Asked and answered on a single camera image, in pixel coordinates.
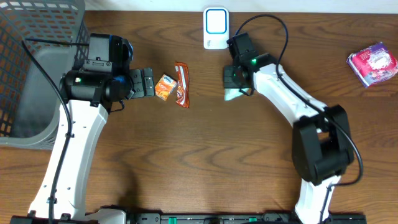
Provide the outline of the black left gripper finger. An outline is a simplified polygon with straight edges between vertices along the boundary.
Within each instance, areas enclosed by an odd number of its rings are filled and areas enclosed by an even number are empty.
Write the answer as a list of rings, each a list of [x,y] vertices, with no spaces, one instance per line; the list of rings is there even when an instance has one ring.
[[[144,72],[140,69],[134,69],[129,71],[129,76],[132,80],[132,95],[130,99],[143,98],[145,95],[144,88]]]
[[[151,68],[144,68],[142,70],[143,85],[145,89],[145,96],[155,96],[154,75]]]

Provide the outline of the teal snack packet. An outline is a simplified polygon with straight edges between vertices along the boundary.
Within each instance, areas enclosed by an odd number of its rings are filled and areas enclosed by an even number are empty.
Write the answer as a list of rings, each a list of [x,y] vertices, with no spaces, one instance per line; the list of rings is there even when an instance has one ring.
[[[243,96],[244,93],[248,92],[248,90],[249,90],[249,88],[243,88],[241,90],[239,88],[225,88],[224,89],[224,100],[230,101],[230,100],[233,100],[240,96]]]

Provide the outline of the orange small box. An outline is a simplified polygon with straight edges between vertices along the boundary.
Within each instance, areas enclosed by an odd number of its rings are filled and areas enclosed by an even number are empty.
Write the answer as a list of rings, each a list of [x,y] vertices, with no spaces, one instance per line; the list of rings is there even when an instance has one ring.
[[[177,82],[172,77],[163,74],[155,86],[155,95],[166,101],[176,86]]]

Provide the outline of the red orange snack wrapper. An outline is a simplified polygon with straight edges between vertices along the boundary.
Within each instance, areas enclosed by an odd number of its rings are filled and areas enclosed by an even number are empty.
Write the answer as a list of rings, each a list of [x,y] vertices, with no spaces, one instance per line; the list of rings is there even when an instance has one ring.
[[[175,62],[175,70],[177,72],[177,100],[176,104],[183,108],[189,108],[189,72],[186,63]]]

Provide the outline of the purple snack package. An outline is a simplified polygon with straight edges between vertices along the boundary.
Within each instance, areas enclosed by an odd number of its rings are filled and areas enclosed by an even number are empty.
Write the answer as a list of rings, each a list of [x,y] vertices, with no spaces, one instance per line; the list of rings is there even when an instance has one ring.
[[[346,63],[365,88],[397,74],[397,59],[383,42],[351,54]]]

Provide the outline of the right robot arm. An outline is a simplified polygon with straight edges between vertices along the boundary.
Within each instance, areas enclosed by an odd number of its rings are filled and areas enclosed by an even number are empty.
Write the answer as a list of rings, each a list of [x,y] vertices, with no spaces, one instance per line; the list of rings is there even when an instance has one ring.
[[[299,87],[270,54],[259,54],[247,33],[226,42],[232,65],[224,88],[265,96],[292,126],[292,161],[302,179],[295,214],[301,223],[322,223],[334,188],[354,160],[346,111],[329,107]]]

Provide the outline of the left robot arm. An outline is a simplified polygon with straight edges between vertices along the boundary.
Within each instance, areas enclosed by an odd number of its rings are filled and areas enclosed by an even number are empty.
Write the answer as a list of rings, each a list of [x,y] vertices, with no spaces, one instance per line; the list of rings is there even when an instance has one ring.
[[[88,57],[64,74],[59,86],[44,77],[60,100],[57,137],[42,185],[25,217],[11,223],[129,223],[117,205],[87,213],[86,185],[98,138],[113,103],[154,96],[151,68],[131,70],[133,47],[127,39],[91,34]]]

